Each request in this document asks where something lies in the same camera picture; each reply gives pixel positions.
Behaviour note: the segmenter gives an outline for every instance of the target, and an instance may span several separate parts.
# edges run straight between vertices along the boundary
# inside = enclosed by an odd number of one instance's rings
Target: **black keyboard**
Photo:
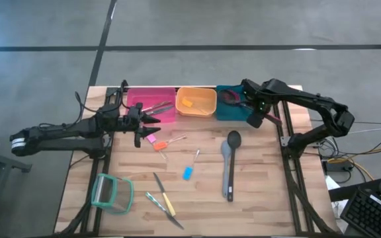
[[[358,189],[341,218],[369,237],[381,237],[381,197]]]

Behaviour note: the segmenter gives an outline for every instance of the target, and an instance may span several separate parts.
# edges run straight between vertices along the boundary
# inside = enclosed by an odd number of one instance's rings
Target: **green basket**
[[[91,203],[110,214],[127,214],[133,203],[132,181],[98,174],[92,187]]]

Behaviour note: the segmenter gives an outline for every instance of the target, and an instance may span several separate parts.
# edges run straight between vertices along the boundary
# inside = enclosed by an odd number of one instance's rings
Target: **gray floor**
[[[0,1],[0,46],[97,46],[109,0]],[[107,45],[381,44],[381,1],[120,0]],[[0,52],[0,154],[9,134],[40,122],[75,119],[95,52]],[[97,85],[236,84],[276,77],[345,103],[358,121],[381,122],[381,50],[264,52],[106,52]],[[313,112],[312,118],[319,118]],[[355,124],[353,131],[381,128]],[[381,132],[337,139],[365,151]],[[0,235],[47,235],[54,228],[70,152],[20,159],[0,207]],[[381,154],[357,159],[381,177]],[[336,180],[345,174],[333,175]],[[361,182],[354,172],[346,184]]]

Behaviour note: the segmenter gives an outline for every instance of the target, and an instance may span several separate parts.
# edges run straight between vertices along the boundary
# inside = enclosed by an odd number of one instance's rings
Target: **knife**
[[[176,212],[175,212],[173,206],[171,205],[169,198],[168,198],[167,195],[165,194],[165,190],[164,190],[164,187],[163,187],[163,185],[162,185],[160,179],[158,178],[158,176],[157,176],[156,173],[154,173],[153,176],[155,177],[155,179],[156,179],[156,181],[157,181],[157,183],[158,183],[159,189],[161,189],[161,193],[163,194],[165,203],[167,204],[167,207],[169,208],[169,211],[170,211],[171,216],[175,216],[175,215],[176,215]]]
[[[173,105],[166,106],[165,108],[160,108],[160,109],[158,109],[158,110],[154,110],[154,111],[152,111],[152,112],[148,112],[147,115],[160,114],[160,113],[165,112],[165,111],[168,111],[168,110],[170,110],[170,109],[172,109],[172,108],[173,108]]]
[[[149,198],[153,203],[155,203],[155,205],[157,205],[161,210],[163,210],[163,212],[171,222],[173,222],[176,226],[180,227],[180,229],[185,229],[149,192],[146,192],[145,196]]]
[[[157,108],[157,107],[160,107],[160,106],[164,106],[166,104],[169,104],[171,101],[163,101],[163,102],[160,102],[160,103],[157,103],[153,106],[150,106],[149,108],[145,108],[142,110],[142,112],[146,112],[146,111],[149,111],[151,109],[154,109],[154,108]]]

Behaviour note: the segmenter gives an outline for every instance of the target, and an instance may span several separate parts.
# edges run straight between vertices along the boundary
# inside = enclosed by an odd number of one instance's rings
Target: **butcher block tabletop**
[[[106,87],[90,87],[86,106],[98,109],[104,103],[105,92]],[[306,108],[289,104],[289,109],[295,133],[312,129]],[[92,115],[92,112],[85,111],[83,117]],[[142,140],[141,148],[135,148],[132,132],[114,134],[108,173],[133,182],[134,200],[126,215],[103,212],[99,235],[294,235],[282,156],[273,123],[264,120],[257,129],[246,122],[177,114],[173,123],[151,126],[161,127],[161,131],[154,134],[157,141],[167,141],[182,134],[187,138],[171,143],[163,150],[168,157],[166,161],[147,140]],[[234,198],[233,202],[228,202],[222,196],[224,159],[220,146],[232,130],[241,134],[242,144],[235,156]],[[190,180],[183,180],[185,167],[192,165],[197,149],[200,149],[200,154],[194,163],[192,176]],[[317,153],[309,148],[306,152]],[[83,156],[83,152],[74,152],[71,163]],[[310,203],[328,226],[337,230],[318,156],[303,154],[301,164]],[[84,159],[68,172],[55,231],[64,229],[82,207],[91,165],[92,160]],[[160,178],[176,211],[175,218],[184,230],[173,225],[145,196],[149,192],[167,208],[153,172]],[[304,230],[301,206],[299,211]],[[89,229],[93,226],[93,215],[91,213]]]

